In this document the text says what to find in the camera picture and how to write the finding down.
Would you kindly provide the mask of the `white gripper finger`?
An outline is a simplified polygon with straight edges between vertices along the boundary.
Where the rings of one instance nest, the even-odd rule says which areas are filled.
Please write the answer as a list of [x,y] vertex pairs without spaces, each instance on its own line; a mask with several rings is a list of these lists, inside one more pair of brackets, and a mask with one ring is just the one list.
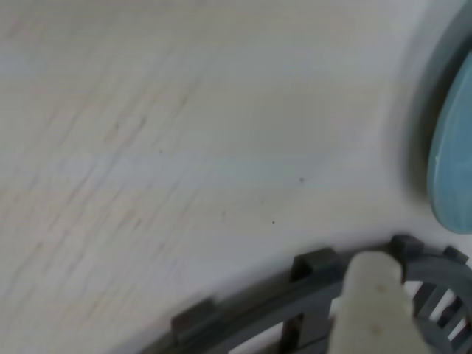
[[331,330],[328,352],[424,353],[400,263],[381,251],[350,261]]

